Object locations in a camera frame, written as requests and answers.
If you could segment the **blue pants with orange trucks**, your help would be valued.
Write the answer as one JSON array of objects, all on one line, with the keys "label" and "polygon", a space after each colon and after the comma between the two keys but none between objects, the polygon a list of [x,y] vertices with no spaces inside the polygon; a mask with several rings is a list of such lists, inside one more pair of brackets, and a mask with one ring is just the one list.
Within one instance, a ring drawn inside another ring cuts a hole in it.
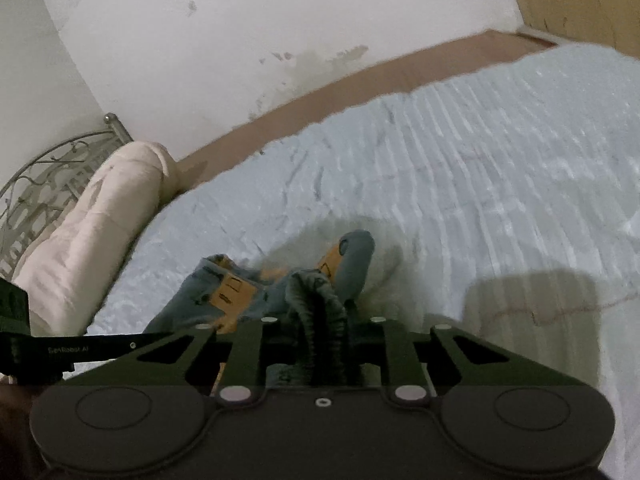
[{"label": "blue pants with orange trucks", "polygon": [[203,327],[227,335],[250,321],[275,318],[294,350],[290,362],[267,366],[268,386],[359,385],[360,366],[350,356],[352,326],[374,250],[372,234],[356,230],[310,269],[247,269],[223,254],[204,258],[143,331]]}]

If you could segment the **pink rolled comforter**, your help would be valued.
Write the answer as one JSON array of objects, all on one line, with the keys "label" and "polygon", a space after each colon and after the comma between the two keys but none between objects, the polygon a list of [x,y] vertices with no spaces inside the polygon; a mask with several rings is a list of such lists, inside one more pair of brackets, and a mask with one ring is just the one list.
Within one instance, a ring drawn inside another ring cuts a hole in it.
[{"label": "pink rolled comforter", "polygon": [[163,145],[136,141],[111,154],[12,280],[27,292],[32,335],[85,333],[131,245],[179,183],[177,163]]}]

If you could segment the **grey metal headboard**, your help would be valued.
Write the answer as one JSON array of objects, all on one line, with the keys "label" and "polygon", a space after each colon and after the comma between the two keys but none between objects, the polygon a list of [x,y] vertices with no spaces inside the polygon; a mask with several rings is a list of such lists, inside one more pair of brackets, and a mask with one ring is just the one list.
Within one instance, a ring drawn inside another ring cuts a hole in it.
[{"label": "grey metal headboard", "polygon": [[104,127],[55,144],[1,189],[1,277],[9,281],[35,240],[77,203],[100,166],[132,137],[113,113]]}]

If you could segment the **light blue quilted bedspread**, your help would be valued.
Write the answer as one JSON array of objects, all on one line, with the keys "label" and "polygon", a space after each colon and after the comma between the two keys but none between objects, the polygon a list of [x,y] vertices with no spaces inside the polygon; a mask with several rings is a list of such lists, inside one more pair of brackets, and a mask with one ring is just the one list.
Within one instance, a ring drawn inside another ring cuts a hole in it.
[{"label": "light blue quilted bedspread", "polygon": [[375,253],[359,307],[453,322],[598,387],[603,461],[639,474],[639,63],[569,44],[344,110],[176,198],[89,325],[137,333],[205,257],[308,268]]}]

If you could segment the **brown wooden bed frame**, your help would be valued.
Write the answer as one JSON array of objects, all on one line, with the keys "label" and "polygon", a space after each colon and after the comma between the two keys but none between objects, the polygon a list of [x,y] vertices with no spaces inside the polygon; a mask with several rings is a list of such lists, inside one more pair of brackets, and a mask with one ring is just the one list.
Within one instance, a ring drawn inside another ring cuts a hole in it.
[{"label": "brown wooden bed frame", "polygon": [[283,104],[178,162],[186,192],[244,162],[271,141],[292,136],[346,108],[384,94],[410,92],[431,82],[511,63],[553,48],[552,41],[488,30],[380,63]]}]

